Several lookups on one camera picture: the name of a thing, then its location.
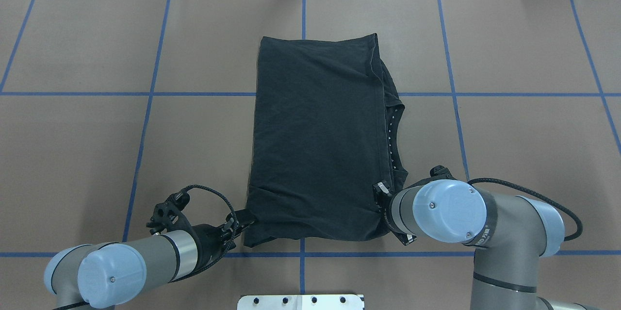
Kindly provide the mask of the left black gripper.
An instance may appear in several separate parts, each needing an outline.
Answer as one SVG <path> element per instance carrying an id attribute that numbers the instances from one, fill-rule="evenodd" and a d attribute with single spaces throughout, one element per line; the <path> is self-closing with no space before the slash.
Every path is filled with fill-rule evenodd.
<path id="1" fill-rule="evenodd" d="M 234 246 L 239 228 L 247 228 L 257 217 L 248 209 L 231 212 L 219 226 L 192 225 L 182 213 L 190 201 L 188 193 L 175 193 L 155 205 L 147 228 L 151 235 L 163 234 L 177 242 L 180 251 L 194 246 L 198 257 L 219 257 Z"/>

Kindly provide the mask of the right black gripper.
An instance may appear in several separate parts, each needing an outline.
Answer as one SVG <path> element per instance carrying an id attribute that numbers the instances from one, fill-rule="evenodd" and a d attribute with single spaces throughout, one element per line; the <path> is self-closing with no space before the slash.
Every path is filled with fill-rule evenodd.
<path id="1" fill-rule="evenodd" d="M 380 208 L 380 212 L 382 214 L 382 221 L 390 232 L 397 238 L 403 246 L 408 246 L 417 240 L 417 235 L 414 232 L 410 231 L 402 221 L 400 225 L 397 223 L 397 218 L 401 217 L 401 211 L 399 209 L 399 204 L 401 202 L 396 202 L 398 198 L 398 193 L 394 191 L 390 191 L 389 188 L 386 187 L 384 182 L 380 181 L 376 184 L 373 184 L 374 188 L 374 198 L 376 204 Z"/>

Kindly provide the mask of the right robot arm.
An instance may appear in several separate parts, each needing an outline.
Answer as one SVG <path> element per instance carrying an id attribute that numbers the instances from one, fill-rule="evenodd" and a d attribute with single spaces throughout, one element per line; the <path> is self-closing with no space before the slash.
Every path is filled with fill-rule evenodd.
<path id="1" fill-rule="evenodd" d="M 589 310 L 538 293 L 542 258 L 577 239 L 583 223 L 570 209 L 497 178 L 426 178 L 400 191 L 374 185 L 388 228 L 408 245 L 423 235 L 474 248 L 472 310 Z"/>

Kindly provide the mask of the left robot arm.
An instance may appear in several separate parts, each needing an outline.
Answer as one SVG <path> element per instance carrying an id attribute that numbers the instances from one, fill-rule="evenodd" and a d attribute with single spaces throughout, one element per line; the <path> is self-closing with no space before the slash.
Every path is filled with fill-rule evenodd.
<path id="1" fill-rule="evenodd" d="M 110 310 L 164 284 L 199 275 L 234 249 L 257 221 L 248 209 L 231 210 L 224 224 L 191 224 L 182 213 L 192 186 L 156 204 L 149 237 L 83 244 L 56 253 L 44 270 L 45 288 L 58 310 Z"/>

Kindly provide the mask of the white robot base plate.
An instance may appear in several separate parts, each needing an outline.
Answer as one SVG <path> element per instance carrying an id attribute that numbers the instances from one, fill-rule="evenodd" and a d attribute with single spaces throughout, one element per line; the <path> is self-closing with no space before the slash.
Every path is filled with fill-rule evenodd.
<path id="1" fill-rule="evenodd" d="M 240 297 L 238 310 L 365 310 L 358 294 L 276 294 Z"/>

